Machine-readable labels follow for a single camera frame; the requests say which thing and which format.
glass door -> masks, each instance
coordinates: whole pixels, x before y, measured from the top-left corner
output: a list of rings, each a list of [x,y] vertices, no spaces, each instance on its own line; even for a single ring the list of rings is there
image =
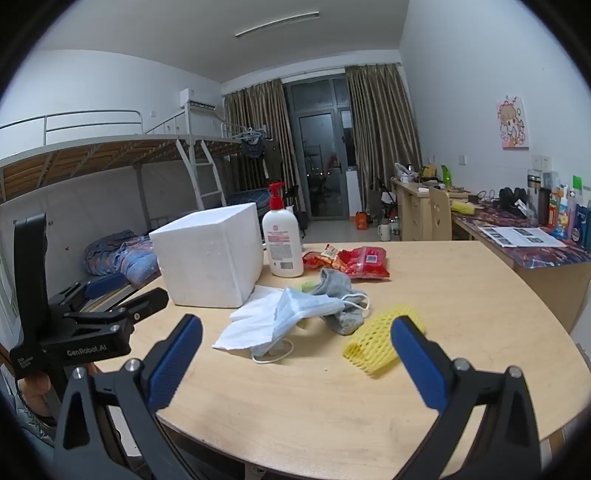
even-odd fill
[[[345,215],[343,166],[337,151],[332,113],[299,117],[301,148],[312,218]]]
[[[339,111],[342,104],[338,101],[342,89],[332,78],[322,78],[290,84],[287,93],[308,216],[311,219],[348,218],[348,159],[343,148]]]

floor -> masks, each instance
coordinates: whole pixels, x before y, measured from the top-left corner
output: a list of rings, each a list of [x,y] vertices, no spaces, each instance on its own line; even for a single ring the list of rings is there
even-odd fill
[[[322,244],[338,242],[379,242],[378,228],[370,225],[367,230],[356,230],[355,223],[350,220],[317,220],[308,224],[305,244]]]

wall socket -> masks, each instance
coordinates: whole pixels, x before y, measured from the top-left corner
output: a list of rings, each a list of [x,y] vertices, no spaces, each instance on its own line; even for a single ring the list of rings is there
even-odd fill
[[[540,155],[531,156],[531,168],[534,170],[542,169],[542,157]]]
[[[540,161],[542,163],[542,171],[552,171],[552,158],[542,155]]]

door frame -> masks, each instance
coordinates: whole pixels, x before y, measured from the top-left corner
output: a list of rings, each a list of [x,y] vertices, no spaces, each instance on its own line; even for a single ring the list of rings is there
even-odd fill
[[[306,212],[308,213],[308,218],[310,220],[341,220],[341,219],[349,219],[349,195],[347,191],[347,168],[348,168],[348,159],[347,154],[345,151],[345,144],[342,141],[343,139],[343,125],[342,120],[340,118],[340,110],[350,109],[350,107],[341,106],[339,107],[336,101],[336,92],[335,86],[332,80],[334,79],[342,79],[342,74],[337,75],[327,75],[323,77],[313,77],[310,79],[305,80],[298,80],[297,82],[290,82],[285,84],[288,96],[288,103],[289,103],[289,110],[290,110],[290,121],[292,126],[292,134],[294,140],[294,149],[295,149],[295,158],[297,162],[297,167],[300,172],[301,178],[301,189],[304,195],[304,202],[306,204]],[[293,101],[293,94],[291,91],[291,87],[295,85],[301,85],[303,83],[315,83],[320,82],[322,80],[328,80],[330,86],[330,94],[332,98],[332,106],[327,107],[320,107],[320,108],[312,108],[312,109],[305,109],[296,111],[295,104]],[[300,128],[300,118],[307,117],[307,116],[315,116],[315,115],[325,115],[329,113],[330,119],[332,121],[333,127],[333,136],[335,139],[335,148],[336,154],[339,157],[339,163],[341,165],[340,168],[340,194],[341,200],[343,202],[343,211],[341,215],[331,215],[331,216],[315,216],[312,217],[312,210],[310,206],[310,191],[308,189],[308,181],[306,176],[306,164],[304,159],[304,145],[302,142],[301,137],[301,128]]]

yellow object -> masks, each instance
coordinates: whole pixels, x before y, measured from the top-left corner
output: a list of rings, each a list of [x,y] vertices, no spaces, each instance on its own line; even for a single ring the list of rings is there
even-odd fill
[[[397,305],[366,320],[345,345],[343,356],[369,375],[394,362],[398,354],[390,340],[390,328],[394,319],[403,315],[425,333],[425,325],[417,313],[408,305]]]
[[[452,200],[452,210],[457,213],[461,213],[462,215],[474,215],[474,205],[471,203],[464,203],[458,202],[457,200]]]

